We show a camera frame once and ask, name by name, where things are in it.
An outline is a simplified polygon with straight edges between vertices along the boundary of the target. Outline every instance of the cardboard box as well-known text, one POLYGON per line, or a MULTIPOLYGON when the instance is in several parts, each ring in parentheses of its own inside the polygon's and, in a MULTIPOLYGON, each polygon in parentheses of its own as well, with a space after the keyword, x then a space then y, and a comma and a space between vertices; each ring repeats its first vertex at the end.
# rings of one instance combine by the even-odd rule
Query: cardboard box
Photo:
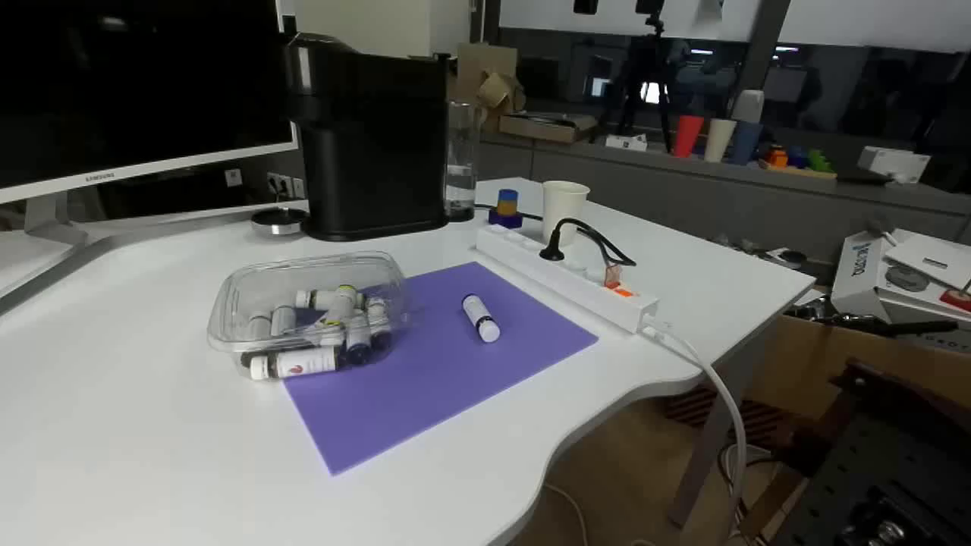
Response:
POLYGON ((777 322, 772 344, 747 396, 817 420, 837 401, 827 378, 839 376, 848 357, 971 408, 971 353, 790 314, 777 322))
POLYGON ((518 50, 497 44, 462 44, 456 101, 478 103, 485 109, 485 130, 497 130, 504 116, 522 109, 522 84, 515 79, 518 50))
POLYGON ((592 116, 504 116, 497 130, 509 136, 524 136, 524 140, 544 140, 544 143, 576 143, 583 140, 592 126, 596 126, 596 119, 592 116))

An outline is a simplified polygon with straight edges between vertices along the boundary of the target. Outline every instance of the electronic device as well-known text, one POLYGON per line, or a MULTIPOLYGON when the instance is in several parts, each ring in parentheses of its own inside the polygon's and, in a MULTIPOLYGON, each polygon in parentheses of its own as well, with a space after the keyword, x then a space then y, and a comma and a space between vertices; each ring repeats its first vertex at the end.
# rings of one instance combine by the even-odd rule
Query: electronic device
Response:
POLYGON ((586 267, 545 261, 539 256, 544 245, 538 239, 500 225, 475 229, 475 250, 627 333, 640 333, 657 312, 657 297, 642 290, 623 295, 607 288, 599 275, 589 275, 586 267))
POLYGON ((357 55, 332 38, 287 44, 310 222, 317 239, 368 239, 447 222, 447 64, 357 55))
POLYGON ((66 225, 66 190, 297 148, 285 28, 275 0, 2 0, 0 203, 72 247, 0 312, 121 245, 66 225))

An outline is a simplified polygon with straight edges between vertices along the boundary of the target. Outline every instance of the white desk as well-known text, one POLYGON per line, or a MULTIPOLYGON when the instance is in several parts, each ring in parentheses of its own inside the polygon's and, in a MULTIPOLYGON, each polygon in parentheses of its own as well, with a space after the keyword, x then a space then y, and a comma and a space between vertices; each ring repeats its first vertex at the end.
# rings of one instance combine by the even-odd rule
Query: white desk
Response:
MULTIPOLYGON (((604 207, 586 219, 640 261, 627 283, 657 295, 657 314, 704 357, 750 338, 811 284, 604 207)), ((524 284, 599 341, 330 475, 285 389, 243 378, 206 344, 208 307, 236 267, 382 247, 416 275, 471 261, 471 239, 472 225, 448 225, 353 245, 268 241, 249 225, 227 225, 118 247, 0 314, 0 542, 475 546, 515 536, 571 438, 637 396, 689 392, 696 370, 524 284)), ((0 284, 52 250, 0 232, 0 284)))

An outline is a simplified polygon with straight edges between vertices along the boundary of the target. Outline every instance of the black appliance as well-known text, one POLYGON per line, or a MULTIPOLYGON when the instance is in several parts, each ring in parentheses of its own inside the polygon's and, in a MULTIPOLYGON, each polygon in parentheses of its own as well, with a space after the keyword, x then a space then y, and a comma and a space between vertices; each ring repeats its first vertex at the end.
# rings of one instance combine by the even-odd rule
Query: black appliance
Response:
POLYGON ((285 50, 317 239, 429 229, 442 214, 447 64, 301 37, 285 50))

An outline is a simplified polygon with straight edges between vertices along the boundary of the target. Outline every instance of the purple paper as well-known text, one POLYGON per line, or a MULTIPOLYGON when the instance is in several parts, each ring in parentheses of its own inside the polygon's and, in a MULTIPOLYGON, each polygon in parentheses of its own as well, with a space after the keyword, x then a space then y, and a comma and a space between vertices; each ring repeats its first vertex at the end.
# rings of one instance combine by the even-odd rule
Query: purple paper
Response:
POLYGON ((409 330, 368 368, 285 381, 330 472, 343 472, 565 360, 596 335, 478 264, 405 280, 409 330), (504 326, 478 341, 462 301, 478 295, 504 326))

